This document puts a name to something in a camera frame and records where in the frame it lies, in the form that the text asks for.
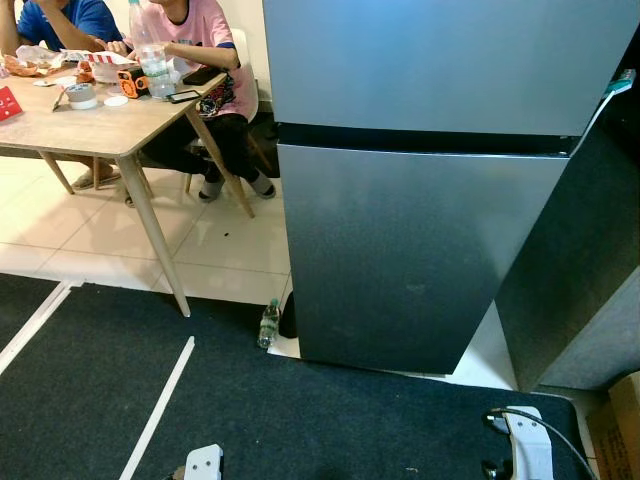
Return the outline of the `grey two-door fridge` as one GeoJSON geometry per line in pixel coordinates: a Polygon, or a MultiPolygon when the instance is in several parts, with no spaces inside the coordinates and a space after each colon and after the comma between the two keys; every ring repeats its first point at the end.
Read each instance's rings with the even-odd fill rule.
{"type": "Polygon", "coordinates": [[[634,67],[637,0],[265,0],[283,145],[564,155],[489,311],[521,390],[634,271],[609,248],[634,133],[611,82],[634,67]]]}

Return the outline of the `small bottle green cap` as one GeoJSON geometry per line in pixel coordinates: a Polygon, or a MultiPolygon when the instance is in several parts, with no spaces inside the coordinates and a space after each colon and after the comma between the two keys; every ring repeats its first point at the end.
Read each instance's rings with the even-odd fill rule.
{"type": "Polygon", "coordinates": [[[257,346],[262,349],[269,349],[276,338],[279,330],[280,310],[279,300],[271,300],[265,310],[262,311],[259,323],[259,338],[257,338],[257,346]]]}

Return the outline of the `grey counter side panel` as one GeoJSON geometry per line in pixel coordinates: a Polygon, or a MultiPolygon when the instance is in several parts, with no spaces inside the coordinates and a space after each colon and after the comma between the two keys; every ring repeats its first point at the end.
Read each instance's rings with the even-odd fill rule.
{"type": "Polygon", "coordinates": [[[602,390],[640,366],[640,271],[635,269],[541,376],[543,387],[602,390]]]}

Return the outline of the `orange black device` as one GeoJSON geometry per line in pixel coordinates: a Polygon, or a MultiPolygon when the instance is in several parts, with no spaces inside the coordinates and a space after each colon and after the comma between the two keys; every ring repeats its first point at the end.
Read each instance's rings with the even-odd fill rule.
{"type": "Polygon", "coordinates": [[[142,96],[150,95],[150,83],[143,69],[140,67],[122,68],[116,72],[119,79],[120,91],[128,99],[140,99],[142,96]]]}

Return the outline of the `black pouch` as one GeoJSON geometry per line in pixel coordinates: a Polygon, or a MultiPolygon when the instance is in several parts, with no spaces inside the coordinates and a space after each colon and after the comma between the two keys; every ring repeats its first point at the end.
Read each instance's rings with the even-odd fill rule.
{"type": "Polygon", "coordinates": [[[188,84],[188,86],[201,86],[201,84],[207,84],[211,79],[225,72],[227,72],[227,70],[219,67],[201,67],[184,74],[182,82],[183,84],[188,84]]]}

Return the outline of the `dark carpet mat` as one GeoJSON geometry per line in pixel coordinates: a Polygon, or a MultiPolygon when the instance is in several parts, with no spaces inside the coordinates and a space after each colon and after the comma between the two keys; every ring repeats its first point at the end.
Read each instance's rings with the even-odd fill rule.
{"type": "Polygon", "coordinates": [[[485,480],[511,457],[486,412],[538,408],[567,442],[556,480],[590,480],[567,399],[270,355],[261,308],[87,284],[0,375],[0,480],[118,480],[189,337],[195,351],[133,480],[219,444],[227,480],[485,480]]]}

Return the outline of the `brown cardboard box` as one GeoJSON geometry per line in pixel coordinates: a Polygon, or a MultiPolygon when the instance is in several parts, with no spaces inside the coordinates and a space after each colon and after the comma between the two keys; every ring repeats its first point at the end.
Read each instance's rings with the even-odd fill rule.
{"type": "Polygon", "coordinates": [[[600,480],[640,480],[639,387],[640,371],[631,372],[588,417],[600,480]]]}

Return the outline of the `clear plastic food bag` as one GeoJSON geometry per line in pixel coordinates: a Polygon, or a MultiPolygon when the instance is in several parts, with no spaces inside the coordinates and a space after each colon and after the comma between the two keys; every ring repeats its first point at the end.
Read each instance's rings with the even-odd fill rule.
{"type": "Polygon", "coordinates": [[[45,77],[55,70],[60,70],[65,55],[41,46],[22,45],[13,55],[6,55],[4,68],[12,76],[45,77]]]}

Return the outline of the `black slipper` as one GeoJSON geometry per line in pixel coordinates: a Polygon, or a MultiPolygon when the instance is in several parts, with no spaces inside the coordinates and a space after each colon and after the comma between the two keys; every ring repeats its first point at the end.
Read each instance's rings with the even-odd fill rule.
{"type": "Polygon", "coordinates": [[[292,292],[285,296],[283,305],[280,306],[280,315],[276,333],[278,333],[279,337],[285,339],[296,339],[298,337],[297,321],[296,315],[294,315],[294,300],[292,292]]]}

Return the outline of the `white tape roll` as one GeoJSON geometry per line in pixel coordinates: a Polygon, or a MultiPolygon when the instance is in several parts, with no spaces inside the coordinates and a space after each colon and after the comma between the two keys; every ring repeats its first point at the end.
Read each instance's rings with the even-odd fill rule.
{"type": "Polygon", "coordinates": [[[70,84],[64,88],[64,95],[73,110],[87,110],[99,105],[97,92],[91,83],[70,84]]]}

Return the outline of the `person in pink shirt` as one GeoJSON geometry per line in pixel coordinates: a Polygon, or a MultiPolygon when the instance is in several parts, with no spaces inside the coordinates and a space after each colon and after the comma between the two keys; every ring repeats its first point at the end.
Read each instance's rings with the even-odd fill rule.
{"type": "Polygon", "coordinates": [[[131,32],[109,49],[134,58],[134,50],[146,44],[160,44],[169,58],[182,59],[188,67],[228,74],[227,82],[200,101],[198,114],[229,172],[247,180],[257,196],[274,197],[276,188],[253,165],[248,142],[250,122],[259,111],[259,88],[250,68],[241,63],[218,0],[140,0],[140,19],[131,20],[131,32]]]}

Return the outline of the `person in blue shirt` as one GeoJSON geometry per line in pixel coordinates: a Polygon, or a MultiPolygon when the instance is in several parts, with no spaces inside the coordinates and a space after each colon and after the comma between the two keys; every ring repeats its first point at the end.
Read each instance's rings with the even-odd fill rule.
{"type": "Polygon", "coordinates": [[[99,52],[122,41],[104,0],[0,0],[0,52],[19,46],[99,52]]]}

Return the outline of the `large clear water bottle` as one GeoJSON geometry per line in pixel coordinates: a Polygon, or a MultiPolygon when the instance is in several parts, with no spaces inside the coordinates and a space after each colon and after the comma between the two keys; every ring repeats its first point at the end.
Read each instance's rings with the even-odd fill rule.
{"type": "Polygon", "coordinates": [[[142,0],[128,0],[131,15],[131,46],[134,59],[141,65],[148,81],[148,93],[164,100],[177,91],[172,69],[156,27],[152,10],[142,0]]]}

